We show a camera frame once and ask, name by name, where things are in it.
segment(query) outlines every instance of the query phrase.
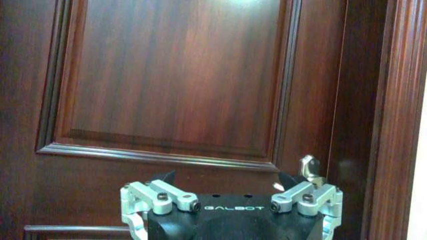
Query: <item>silver metal bracket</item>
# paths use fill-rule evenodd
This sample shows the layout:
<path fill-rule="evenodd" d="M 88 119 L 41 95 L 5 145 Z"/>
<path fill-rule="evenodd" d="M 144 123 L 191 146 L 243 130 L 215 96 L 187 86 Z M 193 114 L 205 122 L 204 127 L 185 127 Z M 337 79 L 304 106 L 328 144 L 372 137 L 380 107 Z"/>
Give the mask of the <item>silver metal bracket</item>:
<path fill-rule="evenodd" d="M 303 195 L 313 191 L 313 185 L 303 181 L 283 193 L 271 196 L 269 209 L 273 213 L 287 213 L 292 210 L 292 205 L 303 199 Z"/>
<path fill-rule="evenodd" d="M 200 211 L 200 202 L 196 194 L 192 192 L 184 192 L 174 186 L 169 185 L 161 180 L 153 180 L 149 183 L 150 189 L 156 192 L 164 192 L 170 197 L 173 203 L 179 210 L 184 212 L 199 212 Z"/>
<path fill-rule="evenodd" d="M 181 211 L 200 210 L 197 196 L 192 192 L 181 191 L 161 180 L 154 180 L 148 185 L 136 181 L 121 187 L 121 222 L 128 225 L 133 240 L 148 239 L 144 227 L 148 211 L 152 210 L 156 215 L 165 215 L 172 211 L 172 203 Z"/>
<path fill-rule="evenodd" d="M 323 240 L 331 240 L 335 228 L 341 225 L 343 191 L 336 186 L 325 184 L 325 178 L 317 175 L 319 161 L 313 156 L 307 155 L 300 160 L 299 173 L 308 181 L 271 196 L 271 211 L 277 214 L 287 213 L 296 204 L 297 212 L 304 216 L 321 213 Z"/>

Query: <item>wood grain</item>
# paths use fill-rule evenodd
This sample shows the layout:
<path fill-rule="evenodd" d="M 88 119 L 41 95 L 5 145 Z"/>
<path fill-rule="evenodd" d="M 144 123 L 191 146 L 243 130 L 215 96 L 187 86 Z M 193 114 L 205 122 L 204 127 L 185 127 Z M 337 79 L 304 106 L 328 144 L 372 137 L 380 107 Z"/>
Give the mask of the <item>wood grain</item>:
<path fill-rule="evenodd" d="M 392 29 L 384 68 L 376 168 L 372 182 L 369 239 L 405 239 L 423 93 L 427 73 L 427 2 L 397 0 L 387 24 Z"/>
<path fill-rule="evenodd" d="M 271 162 L 284 2 L 69 7 L 56 141 Z"/>
<path fill-rule="evenodd" d="M 363 238 L 385 13 L 385 0 L 348 1 L 327 172 L 344 192 L 337 239 Z"/>
<path fill-rule="evenodd" d="M 1 49 L 4 49 L 0 74 L 1 79 L 5 80 L 0 81 L 0 90 L 4 93 L 0 95 L 0 125 L 4 136 L 0 140 L 0 179 L 2 183 L 0 239 L 22 239 L 24 225 L 124 226 L 118 217 L 120 204 L 114 197 L 120 187 L 126 182 L 144 181 L 153 174 L 168 172 L 172 169 L 176 169 L 176 185 L 188 191 L 271 194 L 273 189 L 269 186 L 277 181 L 276 174 L 259 168 L 247 167 L 247 170 L 243 170 L 212 165 L 170 164 L 169 162 L 153 164 L 140 160 L 106 159 L 105 156 L 96 157 L 96 154 L 76 155 L 69 152 L 36 154 L 34 146 L 38 151 L 46 146 L 64 146 L 54 142 L 57 136 L 53 136 L 53 132 L 61 134 L 60 131 L 56 131 L 56 101 L 58 98 L 54 98 L 54 94 L 58 94 L 58 90 L 65 87 L 61 80 L 66 77 L 64 75 L 66 71 L 57 68 L 57 64 L 64 63 L 61 57 L 65 57 L 65 52 L 62 55 L 53 54 L 53 52 L 54 49 L 65 49 L 70 46 L 66 42 L 68 37 L 72 37 L 66 23 L 68 20 L 72 20 L 70 16 L 77 16 L 72 15 L 73 10 L 82 14 L 78 8 L 85 9 L 85 1 L 73 1 L 73 4 L 82 4 L 64 11 L 68 3 L 70 1 L 66 0 L 57 2 L 5 0 L 0 6 L 0 21 L 4 26 L 0 28 Z M 284 10 L 285 19 L 291 21 L 289 12 L 297 1 L 281 1 L 281 3 L 285 4 L 285 7 L 280 10 Z M 321 14 L 313 14 L 316 8 Z M 297 19 L 304 31 L 296 31 L 295 49 L 299 59 L 295 59 L 293 64 L 301 65 L 297 67 L 301 73 L 303 70 L 309 72 L 319 62 L 321 62 L 321 67 L 316 68 L 316 74 L 304 75 L 309 78 L 297 75 L 300 77 L 295 81 L 301 81 L 297 84 L 304 86 L 305 90 L 301 87 L 291 87 L 285 93 L 288 95 L 285 102 L 288 102 L 288 109 L 292 109 L 292 114 L 284 114 L 283 123 L 301 121 L 301 125 L 292 125 L 295 129 L 284 126 L 285 131 L 295 131 L 284 138 L 288 138 L 288 144 L 296 147 L 283 147 L 279 144 L 279 147 L 285 150 L 280 150 L 283 155 L 277 154 L 275 157 L 281 163 L 280 169 L 289 173 L 296 172 L 299 155 L 305 154 L 305 151 L 315 151 L 320 156 L 328 153 L 328 148 L 323 146 L 331 136 L 328 128 L 332 125 L 333 106 L 323 104 L 323 100 L 336 94 L 337 78 L 331 77 L 337 76 L 335 67 L 339 57 L 325 54 L 321 46 L 316 46 L 313 50 L 308 43 L 315 44 L 316 41 L 308 39 L 317 39 L 324 43 L 329 52 L 339 55 L 340 45 L 333 46 L 333 43 L 341 39 L 343 29 L 337 26 L 343 26 L 344 11 L 341 1 L 304 1 L 300 6 L 300 18 Z M 285 21 L 279 22 L 276 27 L 288 30 L 287 24 Z M 324 34 L 324 31 L 315 31 L 320 27 L 328 31 L 328 34 Z M 288 47 L 288 40 L 281 39 L 280 41 L 280 44 Z M 281 69 L 276 70 L 280 74 L 285 72 L 285 56 L 287 53 L 283 51 L 279 57 L 283 59 L 283 63 L 279 63 Z M 291 72 L 288 76 L 295 78 L 296 75 L 291 70 L 287 70 Z M 49 85 L 49 80 L 56 81 L 56 85 Z M 304 100 L 305 93 L 316 94 L 312 95 L 313 98 Z M 311 109 L 308 105 L 312 105 L 313 109 L 319 107 L 321 111 L 313 111 L 312 115 L 309 113 L 311 117 L 305 118 L 307 110 Z M 309 127 L 316 131 L 311 137 L 304 137 L 307 132 L 299 131 L 296 127 L 301 129 Z M 81 147 L 68 146 L 70 146 L 68 150 L 73 148 L 78 150 Z M 268 163 L 267 161 L 253 162 L 256 164 Z"/>

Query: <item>robotic hand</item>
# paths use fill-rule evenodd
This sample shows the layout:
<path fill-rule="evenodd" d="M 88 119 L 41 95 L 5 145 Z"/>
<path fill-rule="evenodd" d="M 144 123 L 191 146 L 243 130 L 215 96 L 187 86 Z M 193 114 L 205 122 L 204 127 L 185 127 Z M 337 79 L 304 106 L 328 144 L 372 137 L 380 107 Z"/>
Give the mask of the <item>robotic hand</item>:
<path fill-rule="evenodd" d="M 307 155 L 297 176 L 279 173 L 284 192 L 197 196 L 172 186 L 172 172 L 120 189 L 121 221 L 134 240 L 331 240 L 343 192 L 317 173 L 319 161 Z"/>

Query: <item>wall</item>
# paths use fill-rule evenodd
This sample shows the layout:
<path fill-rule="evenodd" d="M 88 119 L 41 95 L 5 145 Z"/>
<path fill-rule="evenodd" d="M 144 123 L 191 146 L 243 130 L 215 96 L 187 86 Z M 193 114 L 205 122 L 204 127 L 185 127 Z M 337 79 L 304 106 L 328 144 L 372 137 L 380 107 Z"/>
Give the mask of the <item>wall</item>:
<path fill-rule="evenodd" d="M 427 192 L 425 179 L 427 172 L 427 97 L 424 94 L 419 138 L 416 148 L 416 162 L 412 186 L 411 210 L 408 217 L 407 240 L 427 239 L 425 216 L 427 216 Z"/>

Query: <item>wooden door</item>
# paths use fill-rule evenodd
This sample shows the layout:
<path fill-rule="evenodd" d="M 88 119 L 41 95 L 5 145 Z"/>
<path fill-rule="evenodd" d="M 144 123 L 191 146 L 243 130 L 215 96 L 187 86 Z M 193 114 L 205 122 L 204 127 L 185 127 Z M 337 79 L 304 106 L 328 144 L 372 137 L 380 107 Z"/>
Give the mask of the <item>wooden door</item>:
<path fill-rule="evenodd" d="M 325 175 L 343 1 L 10 0 L 1 15 L 8 238 L 128 237 L 118 189 L 154 173 L 268 194 L 309 153 Z"/>

